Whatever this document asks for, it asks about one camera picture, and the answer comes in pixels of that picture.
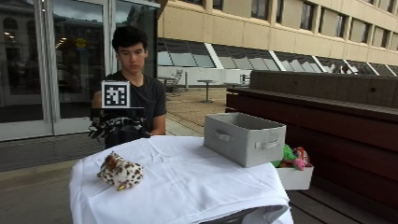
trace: spotted plush toy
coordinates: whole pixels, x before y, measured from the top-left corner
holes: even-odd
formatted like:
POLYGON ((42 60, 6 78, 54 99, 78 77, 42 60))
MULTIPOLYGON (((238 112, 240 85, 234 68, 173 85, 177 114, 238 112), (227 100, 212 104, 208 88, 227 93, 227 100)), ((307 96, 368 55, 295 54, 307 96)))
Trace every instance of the spotted plush toy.
POLYGON ((142 166, 111 152, 103 159, 97 177, 113 185, 117 191, 130 189, 142 181, 142 166))

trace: man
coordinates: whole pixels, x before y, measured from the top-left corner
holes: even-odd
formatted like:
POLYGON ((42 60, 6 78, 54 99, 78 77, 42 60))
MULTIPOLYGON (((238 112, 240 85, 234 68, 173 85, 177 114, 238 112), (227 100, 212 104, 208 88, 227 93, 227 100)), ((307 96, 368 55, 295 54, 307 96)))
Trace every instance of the man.
MULTIPOLYGON (((146 34, 133 26, 118 27, 113 33, 111 47, 122 69, 103 80, 129 81, 130 106, 143 107, 147 130, 151 135, 165 134, 165 90, 161 82, 142 73, 143 61, 147 57, 146 34)), ((101 108, 101 92, 94 93, 91 107, 101 108)), ((137 139, 131 131, 110 134, 105 140, 105 148, 137 139)))

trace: pink plush toy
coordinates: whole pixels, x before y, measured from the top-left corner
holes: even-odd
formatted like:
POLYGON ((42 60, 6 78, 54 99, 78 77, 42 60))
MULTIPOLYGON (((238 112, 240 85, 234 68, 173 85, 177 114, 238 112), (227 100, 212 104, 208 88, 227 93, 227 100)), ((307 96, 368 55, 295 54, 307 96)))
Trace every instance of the pink plush toy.
POLYGON ((303 171, 303 167, 306 166, 304 162, 296 158, 295 160, 292 160, 294 163, 294 168, 299 171, 303 171))

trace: plush toy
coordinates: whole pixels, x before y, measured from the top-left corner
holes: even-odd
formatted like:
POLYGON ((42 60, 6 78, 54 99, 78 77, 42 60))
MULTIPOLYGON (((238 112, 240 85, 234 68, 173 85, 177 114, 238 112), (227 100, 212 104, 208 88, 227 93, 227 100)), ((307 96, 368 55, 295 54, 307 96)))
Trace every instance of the plush toy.
POLYGON ((133 188, 142 181, 142 166, 111 152, 103 159, 97 177, 117 191, 133 188))
POLYGON ((296 156, 294 155, 294 151, 286 144, 283 147, 282 161, 272 161, 272 165, 274 167, 294 167, 299 171, 303 171, 304 167, 303 161, 296 158, 296 156))
POLYGON ((294 148, 294 155, 296 156, 298 159, 300 159, 303 161, 304 166, 311 166, 310 157, 308 157, 308 154, 307 154, 306 150, 303 149, 303 147, 294 148))
POLYGON ((299 158, 296 158, 296 159, 294 160, 292 164, 294 164, 294 168, 295 168, 296 170, 303 171, 303 167, 304 167, 306 165, 304 165, 304 162, 303 162, 299 158))
MULTIPOLYGON (((295 158, 291 148, 284 144, 282 161, 292 161, 295 158)), ((282 161, 272 161, 274 167, 278 167, 282 161)))

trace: glass door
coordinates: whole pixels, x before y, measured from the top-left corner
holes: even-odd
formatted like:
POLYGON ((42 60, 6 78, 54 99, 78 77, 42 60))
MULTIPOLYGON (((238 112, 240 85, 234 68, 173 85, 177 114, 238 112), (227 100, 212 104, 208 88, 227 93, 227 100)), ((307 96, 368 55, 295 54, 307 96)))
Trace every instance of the glass door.
POLYGON ((39 16, 33 0, 0 1, 0 141, 51 134, 39 16))
POLYGON ((51 0, 49 7, 53 132, 86 132, 91 96, 109 73, 109 6, 105 0, 51 0))

